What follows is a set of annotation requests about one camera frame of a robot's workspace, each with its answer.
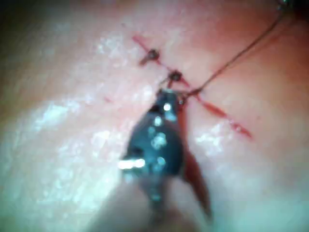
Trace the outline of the left arm needle driver jaw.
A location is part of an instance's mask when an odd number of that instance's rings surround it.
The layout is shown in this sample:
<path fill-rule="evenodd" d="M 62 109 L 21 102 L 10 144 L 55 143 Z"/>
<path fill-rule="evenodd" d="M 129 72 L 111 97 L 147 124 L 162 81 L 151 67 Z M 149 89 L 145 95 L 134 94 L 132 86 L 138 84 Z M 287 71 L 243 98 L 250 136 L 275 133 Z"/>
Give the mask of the left arm needle driver jaw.
<path fill-rule="evenodd" d="M 276 0 L 279 10 L 289 10 L 294 7 L 293 0 Z"/>

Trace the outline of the right arm needle driver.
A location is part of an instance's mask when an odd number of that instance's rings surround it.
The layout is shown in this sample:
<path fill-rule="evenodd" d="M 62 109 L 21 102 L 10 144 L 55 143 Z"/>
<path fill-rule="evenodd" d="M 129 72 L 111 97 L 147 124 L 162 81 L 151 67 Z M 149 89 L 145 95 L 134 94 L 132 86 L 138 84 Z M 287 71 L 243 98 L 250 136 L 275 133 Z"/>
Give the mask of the right arm needle driver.
<path fill-rule="evenodd" d="M 118 161 L 122 176 L 164 178 L 184 173 L 184 145 L 176 102 L 154 103 L 133 127 Z"/>

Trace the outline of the right arm needle driver jaw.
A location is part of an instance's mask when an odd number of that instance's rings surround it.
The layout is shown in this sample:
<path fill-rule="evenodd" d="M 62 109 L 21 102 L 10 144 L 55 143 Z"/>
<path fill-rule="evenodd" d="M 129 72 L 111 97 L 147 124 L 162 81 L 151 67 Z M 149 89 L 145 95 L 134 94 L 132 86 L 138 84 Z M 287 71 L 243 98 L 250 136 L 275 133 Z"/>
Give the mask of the right arm needle driver jaw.
<path fill-rule="evenodd" d="M 171 89 L 159 89 L 157 91 L 157 104 L 163 112 L 178 113 L 180 109 L 179 94 Z"/>

